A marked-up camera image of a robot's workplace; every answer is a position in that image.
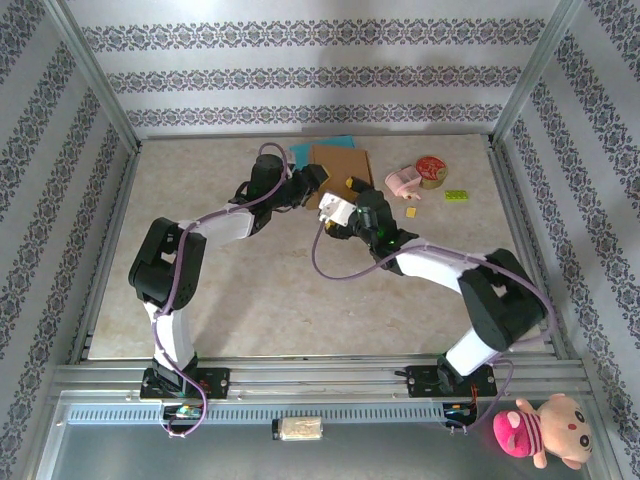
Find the vent grille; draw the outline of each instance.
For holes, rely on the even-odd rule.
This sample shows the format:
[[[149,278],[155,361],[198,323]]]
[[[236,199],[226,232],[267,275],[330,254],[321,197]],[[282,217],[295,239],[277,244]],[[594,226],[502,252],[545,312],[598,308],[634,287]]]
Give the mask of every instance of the vent grille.
[[[70,424],[152,424],[161,418],[160,405],[74,405]],[[322,417],[325,423],[411,423],[445,420],[441,403],[411,405],[214,405],[205,423],[263,425],[285,417]]]

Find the blue paper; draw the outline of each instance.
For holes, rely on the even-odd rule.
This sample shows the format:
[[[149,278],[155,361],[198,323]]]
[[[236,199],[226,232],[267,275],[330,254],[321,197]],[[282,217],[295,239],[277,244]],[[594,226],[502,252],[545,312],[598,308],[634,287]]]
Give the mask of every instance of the blue paper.
[[[293,152],[293,156],[296,161],[296,169],[300,169],[309,164],[309,151],[311,150],[311,145],[334,145],[336,147],[356,148],[351,135],[325,138],[323,140],[316,140],[315,142],[293,145],[289,147],[289,150]]]

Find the yellow lego brick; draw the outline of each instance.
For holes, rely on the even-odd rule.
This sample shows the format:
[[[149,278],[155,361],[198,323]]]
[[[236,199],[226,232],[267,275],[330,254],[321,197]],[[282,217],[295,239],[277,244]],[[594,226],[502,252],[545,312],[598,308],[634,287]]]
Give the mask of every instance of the yellow lego brick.
[[[466,202],[469,195],[466,190],[445,190],[444,199],[447,202]]]

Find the marble surface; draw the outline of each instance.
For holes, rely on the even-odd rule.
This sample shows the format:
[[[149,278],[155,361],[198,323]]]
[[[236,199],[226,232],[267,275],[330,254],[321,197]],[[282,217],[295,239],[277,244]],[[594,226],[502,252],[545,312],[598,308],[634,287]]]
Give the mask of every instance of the marble surface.
[[[220,208],[249,178],[266,140],[287,147],[306,138],[158,140],[144,143],[89,357],[148,358],[149,320],[127,273],[150,223],[159,216],[195,218]],[[482,139],[464,136],[357,137],[374,181],[400,227],[441,245],[472,252],[514,250]],[[422,200],[394,198],[385,176],[432,154],[444,159],[443,187]],[[464,189],[467,203],[446,203],[444,189]],[[405,209],[417,207],[414,219]],[[469,328],[462,297],[440,285],[384,271],[352,282],[321,278],[311,265],[315,212],[274,214],[258,235],[210,252],[187,307],[201,357],[441,353]],[[323,236],[321,268],[331,275],[372,263],[357,239]]]

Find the white wall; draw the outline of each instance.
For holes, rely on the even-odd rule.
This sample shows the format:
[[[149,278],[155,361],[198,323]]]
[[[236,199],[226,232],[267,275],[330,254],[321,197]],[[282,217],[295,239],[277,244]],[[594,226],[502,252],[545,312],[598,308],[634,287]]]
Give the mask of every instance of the white wall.
[[[625,474],[640,477],[640,9],[584,2],[503,145]]]
[[[557,0],[72,0],[141,137],[489,133]]]
[[[128,153],[38,0],[0,2],[0,479],[20,478]]]

